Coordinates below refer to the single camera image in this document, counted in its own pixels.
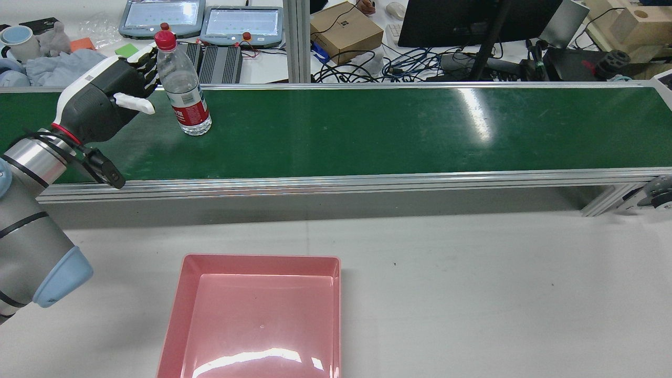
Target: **water bottle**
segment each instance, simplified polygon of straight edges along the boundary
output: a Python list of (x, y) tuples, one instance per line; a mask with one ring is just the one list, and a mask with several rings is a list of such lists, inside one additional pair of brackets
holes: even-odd
[(210, 130), (212, 119), (194, 64), (184, 51), (177, 48), (177, 38), (169, 30), (156, 33), (154, 41), (159, 48), (159, 79), (182, 131), (189, 135), (205, 134)]

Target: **red bottle label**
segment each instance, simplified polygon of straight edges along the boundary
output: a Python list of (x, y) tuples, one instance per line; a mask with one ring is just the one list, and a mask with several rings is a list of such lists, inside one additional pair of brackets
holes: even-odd
[(166, 92), (177, 121), (184, 126), (194, 126), (208, 119), (210, 111), (200, 85), (186, 93)]

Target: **white table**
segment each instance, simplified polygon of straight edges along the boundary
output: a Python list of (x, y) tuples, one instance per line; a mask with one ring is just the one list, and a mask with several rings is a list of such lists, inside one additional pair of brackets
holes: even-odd
[(671, 227), (556, 211), (69, 229), (96, 273), (0, 326), (0, 376), (154, 377), (197, 252), (339, 256), (344, 377), (668, 378)]
[[(389, 23), (399, 23), (397, 19), (389, 16), (385, 12), (385, 7), (392, 0), (377, 0), (376, 13), (370, 18), (373, 22), (378, 24), (383, 30)], [(341, 0), (330, 0), (327, 7), (336, 5), (342, 2)], [(407, 4), (408, 0), (400, 0), (402, 4)], [(105, 0), (105, 1), (91, 1), (91, 0), (68, 0), (53, 1), (53, 0), (23, 0), (13, 1), (11, 6), (3, 6), (0, 12), (0, 24), (17, 25), (20, 22), (36, 20), (45, 17), (56, 17), (65, 24), (65, 32), (72, 40), (83, 38), (86, 35), (80, 34), (80, 24), (86, 20), (90, 20), (92, 16), (99, 12), (109, 17), (109, 20), (116, 26), (121, 20), (124, 11), (125, 0)], [(244, 5), (244, 0), (207, 0), (207, 5)], [(282, 6), (282, 0), (251, 0), (251, 5), (269, 5)], [(119, 38), (118, 42), (110, 46), (101, 48), (99, 51), (106, 55), (114, 54), (114, 51), (127, 44), (132, 43), (137, 47), (145, 46), (149, 43), (147, 40), (132, 40), (129, 38), (121, 38), (117, 33), (113, 36)], [(189, 38), (188, 41), (193, 42), (195, 38)], [(383, 43), (389, 45), (386, 35), (383, 35)], [(591, 40), (587, 35), (582, 35), (579, 39), (581, 46), (588, 46)], [(400, 48), (391, 46), (399, 52), (408, 52), (410, 48)], [(527, 57), (527, 49), (523, 41), (506, 42), (503, 44), (504, 56), (503, 60), (514, 63), (520, 62), (521, 59)], [(434, 51), (441, 52), (445, 48), (436, 48)], [(386, 56), (390, 58), (397, 57), (395, 52), (385, 48)], [(478, 52), (477, 46), (469, 46), (465, 52)], [(322, 64), (314, 57), (311, 58), (311, 71), (317, 72)], [(282, 54), (261, 54), (255, 59), (245, 59), (243, 61), (243, 68), (241, 70), (241, 83), (269, 83), (287, 79), (287, 58)]]

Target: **mug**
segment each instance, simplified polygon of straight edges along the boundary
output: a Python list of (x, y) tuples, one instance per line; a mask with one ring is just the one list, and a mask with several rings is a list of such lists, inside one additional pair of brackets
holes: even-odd
[(11, 50), (14, 59), (21, 63), (42, 56), (40, 43), (27, 26), (10, 26), (4, 29), (0, 32), (0, 43), (5, 45), (2, 49), (3, 57), (7, 58), (7, 51)]

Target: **pink tray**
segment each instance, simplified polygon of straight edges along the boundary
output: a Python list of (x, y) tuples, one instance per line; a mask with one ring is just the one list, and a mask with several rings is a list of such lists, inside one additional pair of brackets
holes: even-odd
[(187, 255), (158, 378), (338, 378), (341, 262)]

